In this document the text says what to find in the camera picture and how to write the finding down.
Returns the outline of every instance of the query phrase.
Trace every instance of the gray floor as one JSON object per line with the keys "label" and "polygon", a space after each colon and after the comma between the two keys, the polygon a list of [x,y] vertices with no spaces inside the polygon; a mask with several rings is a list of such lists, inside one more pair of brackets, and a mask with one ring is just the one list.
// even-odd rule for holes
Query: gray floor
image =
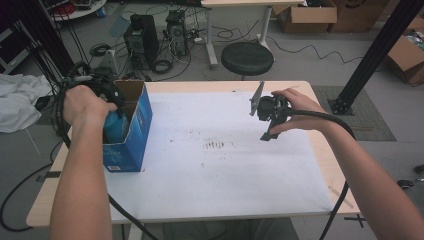
{"label": "gray floor", "polygon": [[[91,46],[105,42],[114,45],[115,42],[122,42],[122,38],[111,37],[109,30],[116,23],[119,13],[126,9],[126,5],[108,4],[106,18],[96,18],[86,16],[73,21],[73,26],[81,40],[85,51]],[[241,16],[232,15],[234,19]],[[216,17],[214,26],[222,28],[238,27],[242,33],[247,33],[255,21],[229,22],[223,18]],[[259,22],[250,34],[259,32]],[[269,36],[276,40],[282,48],[296,51],[308,45],[313,45],[320,56],[324,56],[332,51],[338,51],[345,61],[363,56],[375,38],[381,24],[370,33],[362,34],[283,34],[276,21],[269,24]],[[67,33],[66,28],[61,29],[65,45],[71,53],[74,61],[80,60],[72,38]],[[216,52],[220,55],[222,48],[228,43],[216,42]],[[299,53],[288,53],[280,50],[277,45],[268,39],[268,44],[275,56],[275,64],[272,69],[258,77],[248,77],[247,80],[306,80],[312,85],[322,86],[344,86],[356,69],[360,60],[343,64],[340,56],[332,54],[320,60],[313,48],[309,47]],[[181,75],[168,81],[231,81],[238,80],[239,76],[229,73],[222,67],[210,70],[206,49],[204,45],[196,45],[192,51],[192,61]],[[120,57],[120,66],[125,62],[125,57]],[[163,79],[179,74],[186,66],[189,59],[184,57],[183,62],[177,62],[172,71],[166,75],[154,75],[149,73],[153,80]],[[370,142],[363,141],[360,144],[381,163],[381,165],[393,176],[394,179],[415,179],[418,176],[414,173],[413,167],[424,164],[424,86],[411,87],[405,84],[383,64],[379,67],[381,71],[376,72],[365,86],[369,97],[377,107],[388,127],[394,134],[395,142]],[[26,59],[12,74],[40,75],[31,59]],[[54,146],[60,141],[55,135],[53,128],[49,125],[32,125],[25,130],[15,133],[0,133],[1,165],[0,165],[0,200],[3,201],[7,194],[22,179],[33,171],[50,163],[50,155]],[[4,220],[13,228],[25,227],[25,219],[29,209],[42,185],[37,181],[37,176],[30,178],[9,200],[6,208]],[[412,201],[424,214],[424,184],[416,185],[407,190]],[[365,223],[361,226],[358,221],[345,220],[345,217],[338,216],[328,233],[327,239],[375,239],[369,226]],[[321,233],[327,217],[294,217],[293,222],[300,239],[317,239]],[[150,225],[155,231],[160,233],[160,225]],[[121,239],[120,227],[115,226],[114,238]],[[47,229],[32,229],[24,232],[10,232],[0,228],[0,239],[47,239]]]}

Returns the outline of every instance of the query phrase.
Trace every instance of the right hand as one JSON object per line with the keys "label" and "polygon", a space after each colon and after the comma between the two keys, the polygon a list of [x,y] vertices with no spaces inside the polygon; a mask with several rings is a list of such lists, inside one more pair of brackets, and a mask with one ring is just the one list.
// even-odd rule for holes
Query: right hand
{"label": "right hand", "polygon": [[[325,110],[315,101],[302,93],[288,88],[285,90],[273,91],[274,96],[284,96],[290,102],[294,110],[306,110],[314,112],[326,113]],[[279,124],[270,129],[270,134],[278,134],[288,131],[290,129],[303,129],[303,130],[319,130],[323,124],[327,122],[321,118],[309,116],[293,116],[289,121]]]}
{"label": "right hand", "polygon": [[107,114],[116,105],[97,97],[87,86],[78,85],[66,92],[63,115],[70,125],[90,123],[103,127]]}

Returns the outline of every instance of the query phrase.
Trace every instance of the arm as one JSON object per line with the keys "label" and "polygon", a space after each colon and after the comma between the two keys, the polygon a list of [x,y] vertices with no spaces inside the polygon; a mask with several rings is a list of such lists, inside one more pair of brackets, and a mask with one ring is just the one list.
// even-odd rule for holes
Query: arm
{"label": "arm", "polygon": [[102,133],[106,115],[114,110],[86,86],[66,93],[64,117],[72,125],[72,144],[53,203],[50,239],[112,239]]}
{"label": "arm", "polygon": [[[294,89],[275,91],[293,109],[325,112],[317,103]],[[327,139],[351,188],[352,194],[379,239],[422,239],[424,220],[403,190],[377,162],[336,123],[314,117],[294,116],[270,130],[318,130]]]}

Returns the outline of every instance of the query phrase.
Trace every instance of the forearm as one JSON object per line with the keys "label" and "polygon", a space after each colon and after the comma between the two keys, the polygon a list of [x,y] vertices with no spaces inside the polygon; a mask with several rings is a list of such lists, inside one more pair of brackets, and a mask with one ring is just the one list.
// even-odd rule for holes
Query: forearm
{"label": "forearm", "polygon": [[340,126],[320,130],[330,144],[361,212],[380,239],[418,239],[419,211],[378,163]]}
{"label": "forearm", "polygon": [[102,124],[83,121],[72,129],[53,204],[50,239],[111,239],[111,235]]}

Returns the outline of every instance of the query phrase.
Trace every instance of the chair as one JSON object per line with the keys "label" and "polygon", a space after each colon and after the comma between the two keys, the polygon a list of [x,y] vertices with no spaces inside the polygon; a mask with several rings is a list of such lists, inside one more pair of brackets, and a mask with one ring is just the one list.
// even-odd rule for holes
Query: chair
{"label": "chair", "polygon": [[237,42],[226,46],[221,54],[222,65],[230,72],[245,76],[266,73],[274,63],[274,56],[268,48],[253,42]]}

